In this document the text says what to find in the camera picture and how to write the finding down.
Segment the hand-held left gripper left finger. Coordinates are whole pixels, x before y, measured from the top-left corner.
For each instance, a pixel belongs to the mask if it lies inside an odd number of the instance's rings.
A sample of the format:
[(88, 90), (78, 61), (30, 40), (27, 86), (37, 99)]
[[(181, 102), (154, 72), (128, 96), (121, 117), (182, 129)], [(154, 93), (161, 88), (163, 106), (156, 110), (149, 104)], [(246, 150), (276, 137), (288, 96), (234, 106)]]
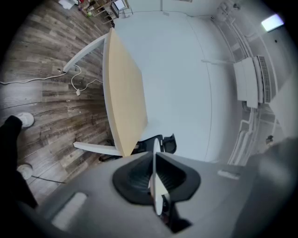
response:
[(118, 168), (151, 155), (143, 152), (84, 171), (56, 189), (36, 211), (68, 237), (169, 238), (172, 232), (153, 206), (128, 202), (112, 182)]

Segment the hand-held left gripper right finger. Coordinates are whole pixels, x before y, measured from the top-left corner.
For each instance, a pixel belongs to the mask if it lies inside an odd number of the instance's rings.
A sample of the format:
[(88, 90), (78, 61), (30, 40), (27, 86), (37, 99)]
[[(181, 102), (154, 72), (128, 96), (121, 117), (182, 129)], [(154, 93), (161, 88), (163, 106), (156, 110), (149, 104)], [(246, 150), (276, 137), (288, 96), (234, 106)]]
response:
[(256, 166), (203, 162), (165, 152), (157, 155), (194, 169), (201, 177), (201, 184), (190, 200), (176, 204), (179, 215), (192, 225), (173, 233), (157, 222), (156, 238), (233, 238), (237, 219), (256, 177)]

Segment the white plate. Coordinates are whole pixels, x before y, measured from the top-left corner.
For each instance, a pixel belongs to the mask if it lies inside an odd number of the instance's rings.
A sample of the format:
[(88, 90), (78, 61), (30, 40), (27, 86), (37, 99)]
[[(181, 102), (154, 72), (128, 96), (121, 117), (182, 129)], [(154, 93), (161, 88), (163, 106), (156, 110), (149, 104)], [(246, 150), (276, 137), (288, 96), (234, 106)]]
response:
[(159, 140), (155, 139), (153, 145), (152, 175), (149, 179), (148, 189), (150, 191), (151, 197), (153, 198), (155, 212), (158, 216), (160, 216), (163, 211), (163, 196), (165, 197), (165, 195), (167, 195), (169, 197), (168, 191), (156, 173), (156, 154), (160, 151), (161, 149)]

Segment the wooden table with white legs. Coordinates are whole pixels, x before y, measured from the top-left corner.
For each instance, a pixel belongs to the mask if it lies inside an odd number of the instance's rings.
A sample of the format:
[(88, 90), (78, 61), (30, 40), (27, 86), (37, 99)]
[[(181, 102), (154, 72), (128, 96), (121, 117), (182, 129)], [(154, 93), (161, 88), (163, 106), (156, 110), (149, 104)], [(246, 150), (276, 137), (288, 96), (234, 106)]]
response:
[(74, 142), (73, 146), (88, 152), (130, 156), (141, 138), (148, 117), (142, 73), (122, 44), (114, 28), (81, 49), (63, 68), (68, 72), (85, 55), (103, 45), (102, 86), (109, 127), (114, 145)]

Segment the black office chair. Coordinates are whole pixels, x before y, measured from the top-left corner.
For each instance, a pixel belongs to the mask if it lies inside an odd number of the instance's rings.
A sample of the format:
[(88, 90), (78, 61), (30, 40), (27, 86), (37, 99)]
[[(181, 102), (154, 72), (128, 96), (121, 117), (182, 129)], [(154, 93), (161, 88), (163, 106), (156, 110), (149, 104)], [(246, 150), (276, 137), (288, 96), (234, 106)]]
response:
[[(131, 154), (153, 151), (153, 145), (154, 145), (155, 139), (159, 140), (161, 152), (168, 152), (171, 154), (174, 154), (176, 152), (176, 150), (177, 150), (176, 139), (175, 139), (174, 134), (172, 134), (169, 137), (162, 138), (162, 135), (156, 135), (156, 136), (148, 138), (146, 140), (138, 141)], [(105, 162), (105, 161), (119, 159), (119, 158), (122, 158), (122, 156), (101, 155), (98, 160), (100, 162)]]

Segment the white pipe bundle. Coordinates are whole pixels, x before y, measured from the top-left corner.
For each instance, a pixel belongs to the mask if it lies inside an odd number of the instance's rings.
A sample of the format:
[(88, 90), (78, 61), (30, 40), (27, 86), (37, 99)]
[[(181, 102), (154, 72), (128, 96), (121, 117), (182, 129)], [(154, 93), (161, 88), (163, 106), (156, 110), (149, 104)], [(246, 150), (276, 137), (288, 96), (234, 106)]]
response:
[(268, 105), (258, 109), (245, 107), (228, 164), (245, 166), (251, 155), (263, 153), (283, 139), (281, 125)]

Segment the person's black trouser leg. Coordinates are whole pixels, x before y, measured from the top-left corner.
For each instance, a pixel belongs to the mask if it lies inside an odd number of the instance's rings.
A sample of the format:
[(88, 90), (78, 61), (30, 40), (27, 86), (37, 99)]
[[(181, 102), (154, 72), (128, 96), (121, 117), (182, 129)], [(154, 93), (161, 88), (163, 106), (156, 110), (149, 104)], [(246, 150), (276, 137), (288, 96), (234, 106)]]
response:
[(0, 127), (0, 162), (9, 173), (17, 168), (17, 138), (22, 129), (22, 122), (16, 116), (10, 116)]
[(38, 206), (25, 179), (18, 171), (7, 171), (0, 175), (0, 202), (22, 202), (33, 209)]

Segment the white shoe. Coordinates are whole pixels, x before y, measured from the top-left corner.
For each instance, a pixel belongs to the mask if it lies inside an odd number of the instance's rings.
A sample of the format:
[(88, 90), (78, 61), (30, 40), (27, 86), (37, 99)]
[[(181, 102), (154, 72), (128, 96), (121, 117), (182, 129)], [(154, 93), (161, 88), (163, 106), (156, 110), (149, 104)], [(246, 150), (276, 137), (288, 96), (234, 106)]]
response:
[(34, 117), (28, 112), (22, 112), (16, 116), (22, 122), (22, 128), (27, 128), (33, 125)]
[(21, 164), (17, 167), (17, 171), (22, 175), (25, 180), (28, 180), (33, 175), (33, 168), (30, 164)]

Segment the white air conditioner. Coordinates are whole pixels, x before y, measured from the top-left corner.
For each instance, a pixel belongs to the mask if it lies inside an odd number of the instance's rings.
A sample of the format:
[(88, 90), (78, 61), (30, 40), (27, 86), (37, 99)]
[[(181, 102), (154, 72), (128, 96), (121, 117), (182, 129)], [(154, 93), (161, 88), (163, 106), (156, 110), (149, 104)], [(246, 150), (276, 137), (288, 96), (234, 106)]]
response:
[(247, 107), (258, 108), (272, 99), (269, 68), (264, 56), (245, 58), (233, 64), (237, 85), (237, 99)]

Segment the rectangular ceiling light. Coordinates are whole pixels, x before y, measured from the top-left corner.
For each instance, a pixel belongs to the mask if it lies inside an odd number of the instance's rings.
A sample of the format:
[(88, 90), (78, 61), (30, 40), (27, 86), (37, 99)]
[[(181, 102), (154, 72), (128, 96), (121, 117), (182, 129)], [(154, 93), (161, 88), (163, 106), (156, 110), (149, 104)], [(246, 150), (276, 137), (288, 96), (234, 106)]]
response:
[(284, 25), (284, 21), (278, 14), (274, 14), (261, 22), (266, 32), (273, 31)]

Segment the wooden shelf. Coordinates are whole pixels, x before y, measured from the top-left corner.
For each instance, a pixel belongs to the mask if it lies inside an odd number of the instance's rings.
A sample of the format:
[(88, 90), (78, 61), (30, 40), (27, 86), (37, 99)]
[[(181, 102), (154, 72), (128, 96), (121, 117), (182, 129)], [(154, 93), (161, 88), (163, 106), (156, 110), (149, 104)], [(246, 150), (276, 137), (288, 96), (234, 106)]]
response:
[(112, 0), (94, 0), (93, 5), (94, 10), (92, 11), (92, 16), (99, 17), (102, 20), (102, 24), (111, 23), (114, 21), (116, 16), (113, 14), (110, 5)]

